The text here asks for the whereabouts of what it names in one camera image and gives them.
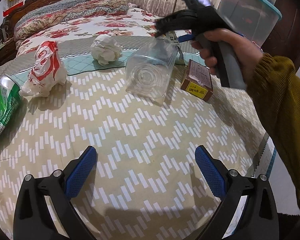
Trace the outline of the mustard sleeve right forearm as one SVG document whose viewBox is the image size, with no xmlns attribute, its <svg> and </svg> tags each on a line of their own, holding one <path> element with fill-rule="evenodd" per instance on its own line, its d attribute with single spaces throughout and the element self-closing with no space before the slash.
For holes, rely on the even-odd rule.
<svg viewBox="0 0 300 240">
<path fill-rule="evenodd" d="M 287 57 L 264 54 L 247 93 L 291 176 L 300 209 L 300 78 L 293 62 Z"/>
</svg>

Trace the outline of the right hand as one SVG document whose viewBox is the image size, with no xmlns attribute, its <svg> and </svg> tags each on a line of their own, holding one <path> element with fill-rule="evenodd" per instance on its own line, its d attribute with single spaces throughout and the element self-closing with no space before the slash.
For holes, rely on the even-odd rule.
<svg viewBox="0 0 300 240">
<path fill-rule="evenodd" d="M 243 81 L 248 84 L 252 80 L 254 70 L 264 55 L 261 48 L 247 38 L 228 29 L 207 31 L 204 33 L 204 37 L 211 42 L 226 45 L 230 54 L 237 59 Z M 215 54 L 209 48 L 201 46 L 198 41 L 192 41 L 191 46 L 199 51 L 200 57 L 210 69 L 210 74 L 216 75 L 218 60 Z"/>
</svg>

